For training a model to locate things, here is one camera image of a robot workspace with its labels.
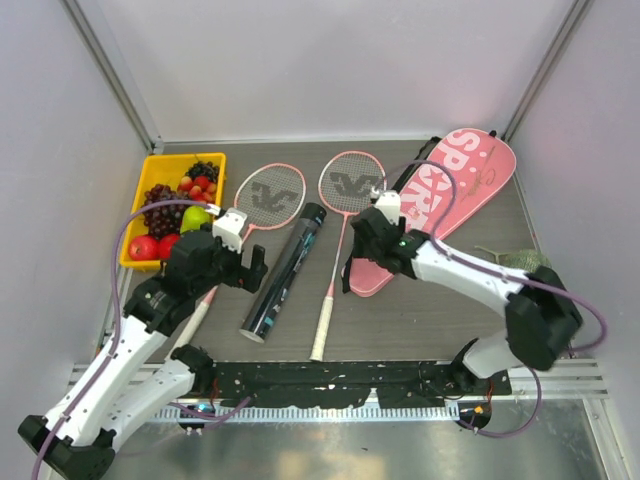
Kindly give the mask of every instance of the racket handle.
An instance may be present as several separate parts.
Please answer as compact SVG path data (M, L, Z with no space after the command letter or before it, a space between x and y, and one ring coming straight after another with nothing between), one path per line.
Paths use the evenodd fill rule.
M327 342L332 311L333 297L324 297L322 309L320 310L320 319L318 320L318 329L316 330L316 338L313 341L313 348L311 349L309 360L321 362L324 358L324 345Z
M210 304L204 301L198 304L194 312L191 314L191 318L189 318L189 321L187 322L187 325L184 327L184 330L182 330L182 332L180 333L180 336L176 340L176 343L173 344L173 347L171 347L171 350L169 350L169 353L167 353L167 356L165 357L165 361L171 360L171 353L176 348L186 345L191 341L196 331L200 327L202 320L204 320L204 317L207 315L207 312L209 311L209 306Z

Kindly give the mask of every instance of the yellow basket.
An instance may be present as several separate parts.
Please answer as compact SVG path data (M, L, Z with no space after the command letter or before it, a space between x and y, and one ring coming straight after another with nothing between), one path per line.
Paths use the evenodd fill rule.
M227 178L226 166L227 157L224 153L190 153L186 155L151 155L146 158L138 181L136 198L133 200L131 213L139 210L144 205L144 194L151 190L156 184L169 185L176 190L180 179L196 162L211 162L214 166L220 167L218 174L218 189L216 190L216 205L222 206L222 193L224 181ZM120 250L120 265L133 268L142 272L149 272L160 269L160 260L148 260L136 262L129 256L129 244L138 235L149 233L148 227L144 225L144 216L139 215L127 227L127 232L122 242Z

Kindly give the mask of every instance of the red apple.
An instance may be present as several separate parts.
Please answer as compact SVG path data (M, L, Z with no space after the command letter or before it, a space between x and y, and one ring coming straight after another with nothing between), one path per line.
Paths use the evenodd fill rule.
M135 262L158 259L158 241L151 235L139 235L129 244L129 256Z
M170 233L169 235L162 237L162 240L160 240L160 243L158 244L158 256L161 260L169 260L171 247L173 247L174 243L178 240L180 240L180 235L177 233Z
M200 175L193 180L193 183L198 185L202 190L206 190L211 182L204 175Z
M195 200L195 199L196 199L196 197L199 197L199 196L201 196L201 195L202 195L202 189L201 189L199 186L197 186L197 185L194 185L194 186L191 188L191 190L189 190L189 196L190 196L193 200Z
M193 180L191 177L184 176L180 183L178 184L178 190L182 190L183 192L188 192L193 187Z

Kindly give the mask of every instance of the gray floor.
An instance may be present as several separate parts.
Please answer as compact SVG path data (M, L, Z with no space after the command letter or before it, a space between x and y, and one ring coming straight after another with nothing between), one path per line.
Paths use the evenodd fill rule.
M492 429L521 424L531 402L500 404ZM202 437L147 424L105 480L596 480L606 475L580 401L546 402L524 434L494 440L452 422L233 425Z
M344 150L364 150L390 170L412 160L421 142L342 142L222 145L228 156L225 202L230 205L237 187L256 168L285 162L299 167L307 180L309 201L319 201L317 181L325 163ZM264 345L238 334L252 298L244 291L220 288L207 318L193 339L221 361L277 361L308 359L320 305L329 284L332 261L342 217L330 213L291 296ZM267 263L277 257L289 228L255 232L249 240L267 249ZM346 259L352 235L342 252ZM462 251L482 245L498 251L533 245L513 182L476 213L447 242ZM135 274L132 286L145 275ZM502 320L483 305L433 284L396 278L370 298L338 293L326 347L326 360L451 359L470 339L503 326ZM169 346L159 350L160 360Z

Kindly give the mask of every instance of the black strap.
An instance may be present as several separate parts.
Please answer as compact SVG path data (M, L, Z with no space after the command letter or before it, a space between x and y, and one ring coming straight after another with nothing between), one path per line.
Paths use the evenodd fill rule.
M435 146L440 142L440 140L442 140L440 137L435 136L427 140L427 142L420 148L420 150L418 151L418 155L416 155L416 158L414 158L413 161L415 162L416 160L426 159L431 154L431 151L435 148ZM409 181L409 179L413 176L418 168L420 168L419 163L412 163L407 168L405 168L404 172L402 172L402 175L400 175L398 180L396 180L396 183L393 184L393 187L391 187L391 189L395 190L396 192L401 191L404 185ZM340 278L342 279L342 293L349 293L351 291L349 279L351 278L352 264L353 250L351 250L351 254L344 264L344 270L340 274Z

